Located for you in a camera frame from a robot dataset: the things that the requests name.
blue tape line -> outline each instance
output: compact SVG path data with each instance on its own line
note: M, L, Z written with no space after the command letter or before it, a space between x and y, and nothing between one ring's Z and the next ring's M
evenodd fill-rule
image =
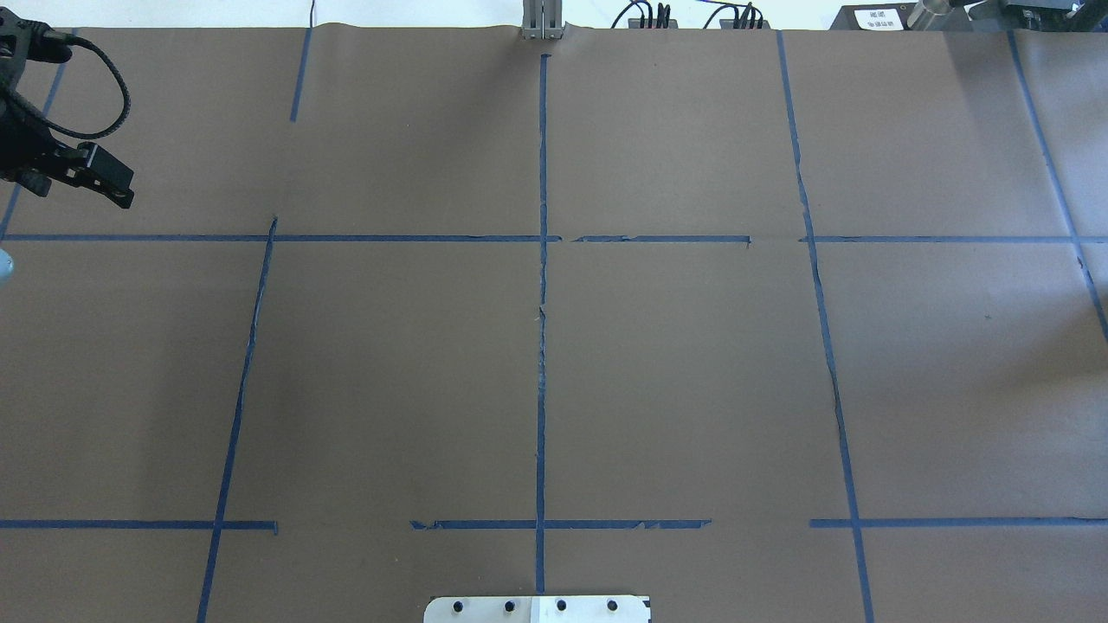
M750 236L582 236L575 243L740 243L749 245Z
M777 31L777 49L781 59L781 84L784 89L784 103L789 115L789 133L792 139L792 156L797 168L797 187L800 191L800 202L804 206L804 231L808 235L808 256L812 265L812 282L815 285L815 304L820 315L820 330L823 334L823 355L827 358L828 371L831 375L831 389L834 394L834 417L839 425L839 456L842 459L843 480L847 484L847 501L850 507L851 531L854 538L854 559L858 562L858 583L862 592L862 607L865 622L873 623L873 600L870 595L870 573L865 563L865 547L862 542L862 528L859 524L858 496L854 491L854 471L850 460L850 445L847 442L847 422L842 415L842 397L839 394L839 372L835 369L834 348L831 344L831 327L828 321L827 305L823 299L823 283L820 280L819 255L815 249L815 233L812 226L812 212L808 202L808 190L800 168L800 139L797 131L797 113L792 102L792 86L789 84L789 62L784 52L784 37Z
M537 522L527 519L445 520L409 522L412 530L535 530ZM710 519L551 519L544 530L700 530Z
M296 74L296 91L293 93L293 112L288 120L296 123L300 114L300 91L304 90L304 74L308 70L308 51L311 49L311 28L304 29L304 49L300 50L300 71Z
M0 530L212 530L214 521L132 519L0 519ZM277 531L276 521L228 521L224 530Z
M1066 236L815 236L817 243L1069 244ZM807 243L808 238L800 238Z
M1046 144L1046 135L1043 133L1043 125L1039 123L1038 111L1035 108L1034 100L1032 100L1030 89L1027 88L1027 76L1024 74L1024 63L1019 59L1019 47L1016 44L1016 35L1010 30L1007 34L1008 49L1012 50L1012 61L1016 65L1016 75L1019 78L1019 90L1024 94L1024 103L1027 104L1027 113L1030 115L1032 127L1035 129L1035 137L1038 140L1039 149L1043 151L1043 160L1046 162L1046 170L1050 176L1050 185L1054 187L1054 194L1058 198L1058 205L1061 206L1061 216L1066 222L1069 238L1074 243L1074 251L1077 253L1077 263L1081 268L1081 276L1085 277L1085 289L1089 292L1089 298L1092 299L1092 307L1096 309L1097 319L1100 321L1100 333L1104 335L1105 341L1108 343L1108 315L1105 314L1104 304L1100 303L1100 294L1097 292L1097 285L1092 280L1092 274L1089 272L1089 263L1085 259L1085 249L1081 248L1077 227L1074 225L1074 216L1069 210L1069 202L1066 201L1066 194L1061 190L1058 171L1054 165L1054 156L1050 155L1050 147Z
M254 299L254 316L250 318L250 335L246 341L246 357L243 360L243 376L238 381L238 398L235 400L235 419L230 425L230 441L227 443L227 459L223 466L223 481L219 484L219 501L216 504L215 524L212 530L212 543L208 545L208 561L204 571L204 586L201 590L201 604L196 613L196 622L204 623L207 619L208 600L212 596L212 580L215 578L215 563L219 555L219 539L223 532L224 515L227 512L227 496L230 492L230 474L235 469L235 452L238 449L238 432L243 426L243 408L246 405L246 382L250 377L250 366L254 362L254 348L258 340L258 319L261 316L261 298L266 294L266 279L269 276L269 263L273 259L274 237L277 234L277 217L269 224L269 242L266 243L265 258L261 261L261 276L258 278L258 293Z
M1086 527L1108 528L1108 519L1081 517L938 517L863 519L862 528L1018 528L1018 527ZM818 529L851 528L849 519L813 519L809 525Z
M73 29L73 34L76 34L78 29ZM58 96L58 89L61 86L62 76L65 75L65 63L58 65L58 71L54 72L54 80L50 83L50 91L47 93L47 101L42 104L42 115L47 116L50 114L51 106L54 105L54 98ZM11 217L16 214L16 203L19 202L19 194L22 187L18 184L11 191L11 196L8 198L8 208L3 213L3 219L0 221L0 242L6 238L11 239L8 236L8 226L11 224Z
M264 243L268 236L257 234L12 234L9 241L23 242L119 242L119 243ZM275 236L279 243L537 243L540 236L470 236L420 234L283 234ZM561 242L560 236L547 236L548 242Z
M535 448L535 594L546 592L546 72L550 54L538 65L538 422Z

barcode sticker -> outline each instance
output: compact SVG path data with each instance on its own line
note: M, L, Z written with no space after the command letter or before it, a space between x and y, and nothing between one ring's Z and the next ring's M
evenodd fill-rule
M896 9L860 9L854 19L862 30L904 30Z

white background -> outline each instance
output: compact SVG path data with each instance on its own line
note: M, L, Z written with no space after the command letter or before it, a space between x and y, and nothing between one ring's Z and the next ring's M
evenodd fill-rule
M843 3L876 0L761 0L773 28L824 30ZM16 14L53 27L304 27L310 0L0 0ZM608 28L625 0L563 0L565 21ZM716 9L675 0L681 28L700 28ZM628 14L638 14L632 10ZM719 17L731 16L725 11ZM522 0L317 0L316 22L370 27L519 25Z

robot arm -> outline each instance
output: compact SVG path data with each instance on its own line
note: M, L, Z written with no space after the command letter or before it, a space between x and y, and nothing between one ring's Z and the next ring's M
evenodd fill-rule
M73 55L71 45L96 53L123 92L123 112L103 132L83 134L54 124L16 91L27 61L64 63ZM131 168L96 143L85 141L71 147L51 133L53 129L79 139L106 136L123 124L129 110L126 85L103 51L80 37L58 32L42 22L21 20L0 8L0 177L42 197L50 192L51 180L57 180L100 193L120 207L131 207Z

light blue round object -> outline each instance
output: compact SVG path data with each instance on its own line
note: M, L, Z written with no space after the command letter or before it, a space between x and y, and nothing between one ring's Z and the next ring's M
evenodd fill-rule
M0 286L8 282L8 277L11 276L11 272L14 269L16 263L12 262L11 256L4 249L0 248Z

